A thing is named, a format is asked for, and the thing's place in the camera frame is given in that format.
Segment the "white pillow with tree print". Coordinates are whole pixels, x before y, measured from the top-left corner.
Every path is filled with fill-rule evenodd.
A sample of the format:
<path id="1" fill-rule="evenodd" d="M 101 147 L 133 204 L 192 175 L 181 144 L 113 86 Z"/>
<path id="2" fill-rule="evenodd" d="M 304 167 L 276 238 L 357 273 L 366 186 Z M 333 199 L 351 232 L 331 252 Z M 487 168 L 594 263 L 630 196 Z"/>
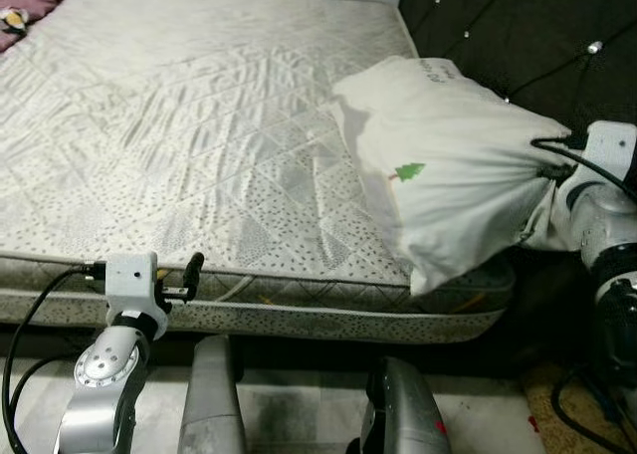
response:
<path id="1" fill-rule="evenodd" d="M 331 91 L 365 208 L 411 294 L 514 246 L 574 249 L 546 176 L 574 163 L 532 144 L 566 135 L 558 121 L 507 103 L 441 58 L 392 55 Z"/>

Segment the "silver left robot leg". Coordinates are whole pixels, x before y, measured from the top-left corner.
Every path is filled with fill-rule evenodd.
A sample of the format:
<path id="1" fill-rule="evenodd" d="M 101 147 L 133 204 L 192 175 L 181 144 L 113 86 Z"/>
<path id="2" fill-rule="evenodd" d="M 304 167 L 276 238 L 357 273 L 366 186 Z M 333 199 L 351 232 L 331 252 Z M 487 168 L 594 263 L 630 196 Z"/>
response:
<path id="1" fill-rule="evenodd" d="M 194 347 L 178 454 L 249 454 L 227 336 L 205 337 Z"/>

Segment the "silver robot leg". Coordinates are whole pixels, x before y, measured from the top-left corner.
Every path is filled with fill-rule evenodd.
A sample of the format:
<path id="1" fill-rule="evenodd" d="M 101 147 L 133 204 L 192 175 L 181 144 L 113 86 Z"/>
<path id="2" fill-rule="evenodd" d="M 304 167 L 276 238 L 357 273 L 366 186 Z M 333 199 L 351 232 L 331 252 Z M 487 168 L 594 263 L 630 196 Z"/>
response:
<path id="1" fill-rule="evenodd" d="M 178 454 L 249 454 L 227 336 L 205 337 L 194 347 Z"/>
<path id="2" fill-rule="evenodd" d="M 386 355 L 369 373 L 362 434 L 344 454 L 452 454 L 426 376 L 414 364 Z"/>

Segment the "white quilted mattress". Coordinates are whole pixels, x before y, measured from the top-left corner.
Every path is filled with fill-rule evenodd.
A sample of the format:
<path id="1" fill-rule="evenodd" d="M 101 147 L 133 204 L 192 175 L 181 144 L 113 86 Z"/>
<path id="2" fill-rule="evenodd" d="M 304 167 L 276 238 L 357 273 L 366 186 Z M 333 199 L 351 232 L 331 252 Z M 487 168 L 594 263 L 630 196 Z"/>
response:
<path id="1" fill-rule="evenodd" d="M 391 5 L 64 0 L 0 53 L 0 324 L 65 269 L 153 251 L 180 332 L 463 343 L 504 314 L 493 259 L 429 295 L 379 239 L 333 85 L 414 57 Z"/>

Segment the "black tufted headboard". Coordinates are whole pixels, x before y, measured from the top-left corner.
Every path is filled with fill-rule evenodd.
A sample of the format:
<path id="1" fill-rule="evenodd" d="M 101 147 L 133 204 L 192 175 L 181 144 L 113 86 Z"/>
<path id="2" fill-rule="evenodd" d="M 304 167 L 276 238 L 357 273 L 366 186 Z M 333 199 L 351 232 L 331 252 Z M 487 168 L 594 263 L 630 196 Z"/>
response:
<path id="1" fill-rule="evenodd" d="M 399 0 L 420 57 L 567 127 L 536 155 L 582 149 L 598 120 L 637 121 L 636 0 Z"/>

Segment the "brown floor mat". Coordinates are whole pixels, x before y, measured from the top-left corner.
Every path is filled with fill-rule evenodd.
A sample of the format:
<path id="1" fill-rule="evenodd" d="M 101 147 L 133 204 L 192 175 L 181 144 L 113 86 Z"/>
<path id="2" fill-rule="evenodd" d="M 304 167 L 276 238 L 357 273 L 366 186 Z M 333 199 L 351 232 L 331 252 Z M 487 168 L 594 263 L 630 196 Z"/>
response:
<path id="1" fill-rule="evenodd" d="M 547 454 L 617 454 L 572 428 L 553 409 L 554 387 L 570 373 L 564 364 L 545 362 L 525 371 L 522 387 L 530 410 L 529 423 Z M 574 373 L 556 403 L 578 426 L 614 445 L 623 454 L 636 454 L 634 426 L 625 418 L 617 398 L 583 370 Z"/>

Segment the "silver right robot leg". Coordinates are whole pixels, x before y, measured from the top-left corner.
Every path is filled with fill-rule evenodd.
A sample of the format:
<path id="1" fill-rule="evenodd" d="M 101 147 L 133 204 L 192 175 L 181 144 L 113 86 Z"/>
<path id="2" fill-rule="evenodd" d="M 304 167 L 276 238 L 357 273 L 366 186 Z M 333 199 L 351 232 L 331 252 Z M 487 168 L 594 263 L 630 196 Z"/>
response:
<path id="1" fill-rule="evenodd" d="M 344 454 L 452 454 L 426 376 L 414 364 L 386 355 L 369 373 L 362 434 Z"/>

